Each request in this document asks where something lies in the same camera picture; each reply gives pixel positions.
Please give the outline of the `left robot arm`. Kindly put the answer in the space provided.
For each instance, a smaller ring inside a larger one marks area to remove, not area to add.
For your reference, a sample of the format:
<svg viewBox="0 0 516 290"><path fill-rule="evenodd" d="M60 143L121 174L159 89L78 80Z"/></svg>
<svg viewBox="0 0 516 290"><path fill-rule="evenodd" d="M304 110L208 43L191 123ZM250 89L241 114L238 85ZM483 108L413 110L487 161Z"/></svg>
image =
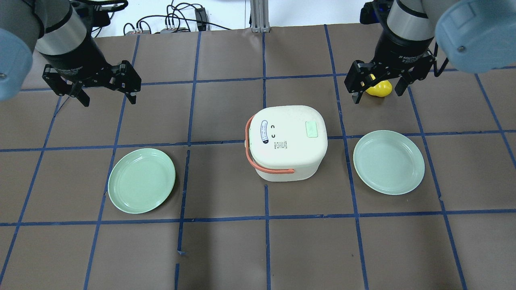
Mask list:
<svg viewBox="0 0 516 290"><path fill-rule="evenodd" d="M33 66L33 53L47 61L42 79L59 96L90 104L84 88L105 87L136 103L141 77L127 60L109 64L92 37L110 22L109 12L127 0L2 0L1 100L15 97Z"/></svg>

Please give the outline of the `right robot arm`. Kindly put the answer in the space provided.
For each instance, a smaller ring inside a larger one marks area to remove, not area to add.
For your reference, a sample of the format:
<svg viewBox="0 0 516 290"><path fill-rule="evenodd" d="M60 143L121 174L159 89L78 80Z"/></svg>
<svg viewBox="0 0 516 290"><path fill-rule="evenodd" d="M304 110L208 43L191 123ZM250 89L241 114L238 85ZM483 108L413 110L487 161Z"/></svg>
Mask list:
<svg viewBox="0 0 516 290"><path fill-rule="evenodd" d="M447 64L475 74L516 59L514 0L373 0L363 5L360 22L379 23L382 34L372 60L355 60L344 81L356 104L381 81L398 79L401 96Z"/></svg>

